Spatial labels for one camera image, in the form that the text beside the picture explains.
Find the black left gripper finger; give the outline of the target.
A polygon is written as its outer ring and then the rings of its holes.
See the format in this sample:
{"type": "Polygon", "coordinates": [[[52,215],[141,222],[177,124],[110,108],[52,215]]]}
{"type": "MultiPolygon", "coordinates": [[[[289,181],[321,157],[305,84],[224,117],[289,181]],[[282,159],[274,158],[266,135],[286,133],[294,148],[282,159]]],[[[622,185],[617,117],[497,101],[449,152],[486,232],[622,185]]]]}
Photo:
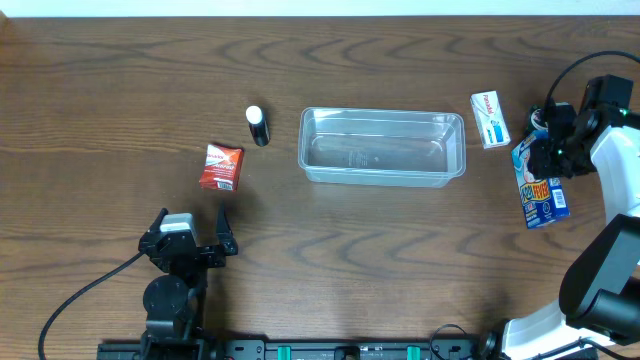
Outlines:
{"type": "Polygon", "coordinates": [[[149,233],[158,233],[160,232],[160,227],[162,224],[162,221],[164,219],[164,217],[168,214],[168,210],[166,208],[162,208],[158,214],[158,216],[156,217],[156,219],[153,221],[153,223],[151,224],[151,226],[148,229],[149,233]]]}
{"type": "Polygon", "coordinates": [[[216,236],[221,245],[234,244],[234,235],[227,219],[224,204],[221,204],[218,209],[216,218],[216,236]]]}

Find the green round balm box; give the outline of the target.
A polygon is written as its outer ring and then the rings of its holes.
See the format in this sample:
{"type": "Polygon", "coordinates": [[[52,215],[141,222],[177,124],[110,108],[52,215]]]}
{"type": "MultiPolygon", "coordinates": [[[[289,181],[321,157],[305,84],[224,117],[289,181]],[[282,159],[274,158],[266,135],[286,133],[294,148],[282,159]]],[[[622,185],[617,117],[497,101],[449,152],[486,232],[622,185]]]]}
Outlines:
{"type": "Polygon", "coordinates": [[[544,109],[538,105],[533,105],[528,111],[524,135],[528,136],[535,131],[548,131],[548,125],[544,119],[544,109]]]}

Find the blue Cool Fever box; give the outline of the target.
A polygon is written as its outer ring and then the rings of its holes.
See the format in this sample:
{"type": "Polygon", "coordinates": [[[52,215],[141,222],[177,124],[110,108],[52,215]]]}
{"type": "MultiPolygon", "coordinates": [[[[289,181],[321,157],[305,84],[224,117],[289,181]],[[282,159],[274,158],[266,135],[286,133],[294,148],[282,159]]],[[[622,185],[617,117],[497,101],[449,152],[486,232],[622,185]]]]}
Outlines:
{"type": "Polygon", "coordinates": [[[545,130],[534,130],[511,151],[521,207],[528,229],[544,227],[570,216],[560,179],[551,177],[538,180],[528,170],[531,145],[535,140],[547,138],[545,130]]]}

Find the clear plastic container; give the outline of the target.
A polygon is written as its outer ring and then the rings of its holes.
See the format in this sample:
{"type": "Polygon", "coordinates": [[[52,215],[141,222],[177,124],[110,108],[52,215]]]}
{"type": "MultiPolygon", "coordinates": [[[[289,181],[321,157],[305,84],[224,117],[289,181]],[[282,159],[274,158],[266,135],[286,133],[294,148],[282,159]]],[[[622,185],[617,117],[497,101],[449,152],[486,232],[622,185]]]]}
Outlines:
{"type": "Polygon", "coordinates": [[[466,171],[455,113],[310,107],[301,114],[298,164],[312,182],[441,188],[466,171]]]}

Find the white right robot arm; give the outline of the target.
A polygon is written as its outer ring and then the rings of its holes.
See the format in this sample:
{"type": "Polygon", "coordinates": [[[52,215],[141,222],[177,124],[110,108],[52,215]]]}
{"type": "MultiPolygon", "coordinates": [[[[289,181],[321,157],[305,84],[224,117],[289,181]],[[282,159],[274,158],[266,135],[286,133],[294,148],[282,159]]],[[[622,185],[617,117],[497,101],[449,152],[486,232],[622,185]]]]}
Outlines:
{"type": "Polygon", "coordinates": [[[562,136],[547,140],[537,171],[600,178],[606,225],[569,267],[559,297],[508,321],[494,354],[502,359],[558,359],[587,346],[639,340],[639,117],[616,103],[580,110],[562,136]]]}

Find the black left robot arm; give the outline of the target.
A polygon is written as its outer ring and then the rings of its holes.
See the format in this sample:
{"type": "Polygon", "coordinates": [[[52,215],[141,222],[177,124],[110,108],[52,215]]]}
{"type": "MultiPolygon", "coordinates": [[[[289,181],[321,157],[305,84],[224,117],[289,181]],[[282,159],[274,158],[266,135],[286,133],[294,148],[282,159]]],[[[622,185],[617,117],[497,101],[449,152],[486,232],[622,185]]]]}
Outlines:
{"type": "Polygon", "coordinates": [[[238,244],[224,208],[217,214],[217,243],[199,246],[194,217],[162,209],[140,238],[138,249],[163,273],[145,289],[144,360],[211,360],[223,356],[220,344],[203,330],[207,272],[222,268],[238,254],[238,244]]]}

